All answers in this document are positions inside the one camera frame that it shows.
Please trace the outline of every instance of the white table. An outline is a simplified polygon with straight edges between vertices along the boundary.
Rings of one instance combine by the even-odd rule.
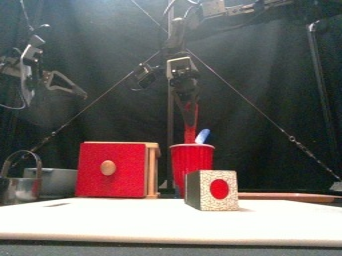
[[[182,199],[70,198],[0,207],[2,240],[342,247],[342,208],[240,200],[204,212]]]

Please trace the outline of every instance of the red box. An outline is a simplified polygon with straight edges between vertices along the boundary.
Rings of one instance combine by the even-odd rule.
[[[160,156],[157,143],[82,143],[77,196],[157,198]]]

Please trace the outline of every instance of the black background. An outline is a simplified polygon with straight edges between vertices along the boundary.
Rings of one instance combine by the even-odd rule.
[[[55,168],[78,168],[83,141],[152,141],[162,149],[162,184],[168,178],[168,80],[161,75],[148,89],[135,90],[133,80],[122,79],[146,60],[152,66],[161,64],[160,55],[150,57],[160,50],[156,21],[164,20],[168,1],[25,3],[31,24],[51,25],[38,32],[47,42],[45,69],[67,75],[87,91],[89,99],[38,88],[29,109],[0,108],[2,162],[17,150],[31,149],[54,131],[57,136],[38,154],[45,166]],[[324,18],[324,25],[317,38],[335,138],[324,118],[306,27],[317,20],[317,12],[309,7],[280,8],[280,12],[266,12],[252,22],[250,16],[209,21],[189,33],[188,49],[196,55],[193,61],[201,72],[198,131],[212,130],[214,168],[237,170],[241,190],[319,191],[329,189],[336,181],[280,128],[342,175],[341,16],[336,15],[337,8],[333,12],[329,6],[321,7],[319,17]],[[186,8],[186,1],[180,1],[177,15],[182,16]],[[246,26],[232,29],[242,23]],[[2,1],[0,29],[5,56],[14,47],[23,50],[27,44],[21,1]],[[166,38],[162,30],[162,41]],[[0,82],[0,103],[19,106],[18,81],[2,77]],[[184,120],[176,108],[174,143],[182,142]]]

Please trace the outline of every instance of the small cube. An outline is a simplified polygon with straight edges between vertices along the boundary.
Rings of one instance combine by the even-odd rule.
[[[186,204],[202,211],[237,211],[237,172],[200,170],[186,176]]]

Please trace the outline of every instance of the pot handle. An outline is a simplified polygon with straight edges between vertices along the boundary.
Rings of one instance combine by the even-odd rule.
[[[34,152],[29,151],[29,150],[19,150],[15,153],[13,153],[10,155],[10,157],[6,159],[5,165],[3,165],[3,169],[2,169],[2,173],[0,173],[0,177],[6,178],[7,174],[9,174],[9,170],[11,168],[13,165],[13,161],[15,160],[17,156],[21,154],[30,154],[31,156],[34,156],[35,160],[37,160],[37,167],[38,167],[38,172],[37,172],[37,178],[41,179],[42,178],[42,160],[38,154],[35,154]]]

